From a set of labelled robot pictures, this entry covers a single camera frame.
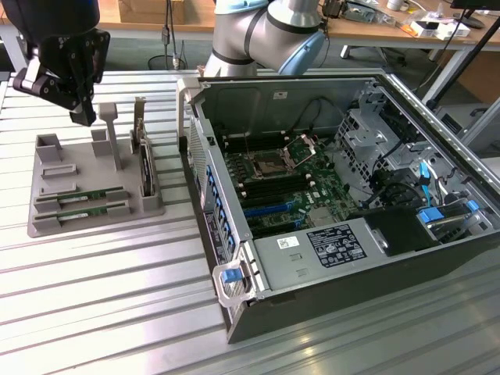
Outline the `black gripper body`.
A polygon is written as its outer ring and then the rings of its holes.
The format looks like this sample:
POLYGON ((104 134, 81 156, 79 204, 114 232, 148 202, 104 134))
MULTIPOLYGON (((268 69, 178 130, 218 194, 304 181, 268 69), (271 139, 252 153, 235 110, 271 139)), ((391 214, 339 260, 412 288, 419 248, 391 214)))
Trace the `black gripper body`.
POLYGON ((17 74, 19 84, 34 84, 45 72, 69 84, 70 38, 88 38, 92 42, 94 83, 102 80, 110 36, 97 28, 97 1, 3 1, 2 6, 27 43, 28 67, 17 74))

